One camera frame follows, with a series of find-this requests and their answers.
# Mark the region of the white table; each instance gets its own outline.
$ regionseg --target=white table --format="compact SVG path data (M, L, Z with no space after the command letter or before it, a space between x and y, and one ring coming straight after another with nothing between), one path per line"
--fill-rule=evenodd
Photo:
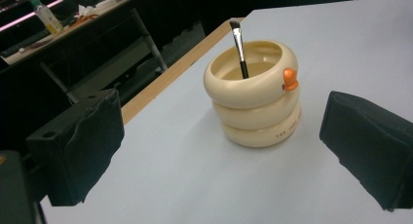
M239 146L222 133L204 70L228 34L126 125L122 147L84 204L49 223L412 223L383 211L319 140L331 91L364 97L413 122L413 0L259 10L245 41L278 40L299 60L302 122L285 142Z

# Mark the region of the white bottle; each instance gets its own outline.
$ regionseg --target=white bottle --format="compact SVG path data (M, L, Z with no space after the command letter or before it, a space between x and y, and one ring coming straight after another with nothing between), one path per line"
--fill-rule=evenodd
M63 26L46 5L42 4L40 0L28 1L33 6L34 14L36 14L36 16L45 24L46 28L48 28L52 34L63 31Z

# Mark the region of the paintbrush bristles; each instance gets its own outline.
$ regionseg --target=paintbrush bristles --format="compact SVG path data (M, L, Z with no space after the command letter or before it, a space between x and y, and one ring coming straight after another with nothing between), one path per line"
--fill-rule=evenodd
M235 28L240 28L240 22L235 18L230 18L230 24L233 30Z

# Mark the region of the paintbrush handle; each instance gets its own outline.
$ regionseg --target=paintbrush handle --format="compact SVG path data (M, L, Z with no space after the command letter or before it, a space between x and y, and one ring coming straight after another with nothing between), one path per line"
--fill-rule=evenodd
M246 62L240 61L241 72L243 73L243 79L248 78L248 70L246 69Z

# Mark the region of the cup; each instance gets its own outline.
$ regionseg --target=cup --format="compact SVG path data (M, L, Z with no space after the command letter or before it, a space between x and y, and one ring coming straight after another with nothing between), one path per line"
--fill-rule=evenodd
M228 138L248 147L277 144L294 133L301 117L297 58L270 40L245 42L244 57L247 79L235 46L216 56L204 73L206 93Z

